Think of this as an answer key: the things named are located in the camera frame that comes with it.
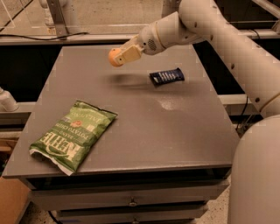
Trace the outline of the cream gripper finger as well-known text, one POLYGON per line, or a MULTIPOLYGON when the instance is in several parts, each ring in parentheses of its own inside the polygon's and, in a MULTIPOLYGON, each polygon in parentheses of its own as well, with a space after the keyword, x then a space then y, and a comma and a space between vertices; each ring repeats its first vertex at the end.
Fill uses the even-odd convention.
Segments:
POLYGON ((119 48, 118 53, 114 57, 115 62, 118 65, 123 65, 135 60, 139 60, 142 57, 143 48, 139 45, 131 45, 126 48, 119 48))
POLYGON ((131 38, 130 40, 128 40, 127 42, 125 42, 123 45, 121 45, 121 49, 127 49, 131 46, 139 47, 137 35, 131 38))

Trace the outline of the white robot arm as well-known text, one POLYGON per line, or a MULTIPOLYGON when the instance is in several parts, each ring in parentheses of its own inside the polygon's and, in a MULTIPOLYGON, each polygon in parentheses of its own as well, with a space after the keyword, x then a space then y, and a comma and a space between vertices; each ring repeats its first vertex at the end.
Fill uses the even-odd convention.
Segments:
POLYGON ((262 120, 234 153, 229 224, 280 224, 280 61, 233 27, 214 0, 180 0, 178 10, 109 52, 119 67, 202 38, 221 58, 262 120))

